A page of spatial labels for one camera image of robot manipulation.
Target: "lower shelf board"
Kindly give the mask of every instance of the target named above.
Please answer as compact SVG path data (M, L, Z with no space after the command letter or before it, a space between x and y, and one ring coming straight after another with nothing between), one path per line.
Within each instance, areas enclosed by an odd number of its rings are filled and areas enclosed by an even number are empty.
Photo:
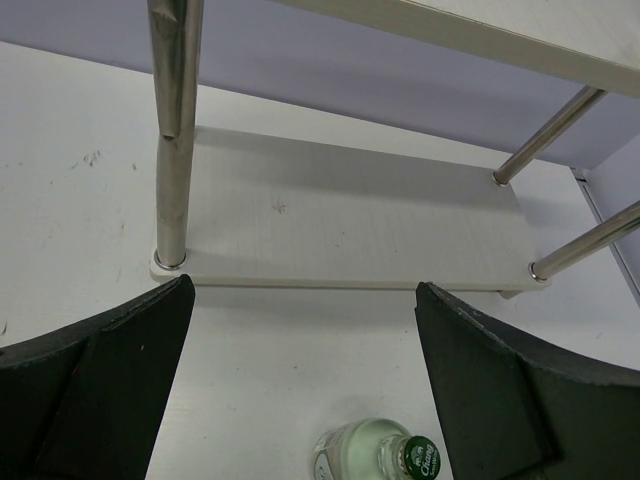
M529 226L486 168L198 128L187 261L196 284L536 290Z

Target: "bottle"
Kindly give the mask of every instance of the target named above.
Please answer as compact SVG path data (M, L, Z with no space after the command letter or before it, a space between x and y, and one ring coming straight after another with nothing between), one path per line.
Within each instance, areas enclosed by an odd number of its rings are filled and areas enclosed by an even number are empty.
M371 418L324 434L311 466L315 480L433 480L440 452L396 422Z

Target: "stain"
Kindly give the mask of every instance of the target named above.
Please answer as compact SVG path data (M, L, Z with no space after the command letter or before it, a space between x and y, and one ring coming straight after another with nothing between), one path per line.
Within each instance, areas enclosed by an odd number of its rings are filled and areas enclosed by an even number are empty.
M278 199L275 205L271 205L271 208L273 208L278 213L284 213L284 209L287 208L287 206L282 203L280 199Z
M98 159L102 156L102 154L100 153L100 150L96 150L93 153L87 153L83 158L82 161L84 163L86 163L87 165L89 165L90 167L93 167L94 163L97 163Z

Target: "green bottle cap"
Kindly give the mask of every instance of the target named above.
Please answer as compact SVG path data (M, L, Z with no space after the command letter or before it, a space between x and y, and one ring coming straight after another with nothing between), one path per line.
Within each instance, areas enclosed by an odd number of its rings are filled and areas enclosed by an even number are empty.
M404 446L404 465L411 478L433 480L440 473L440 452L426 437L411 437Z

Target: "metal pole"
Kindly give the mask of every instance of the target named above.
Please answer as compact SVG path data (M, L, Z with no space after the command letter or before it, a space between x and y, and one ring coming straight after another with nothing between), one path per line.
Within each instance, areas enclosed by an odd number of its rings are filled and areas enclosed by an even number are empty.
M544 281L592 253L640 228L640 201L592 228L529 266L531 276Z
M493 179L498 185L507 185L513 177L529 165L535 156L547 148L567 128L573 125L606 91L594 87L584 87L564 107L560 109L544 126L514 153L498 170Z
M203 0L147 0L160 129L155 260L166 269L186 259L203 6Z

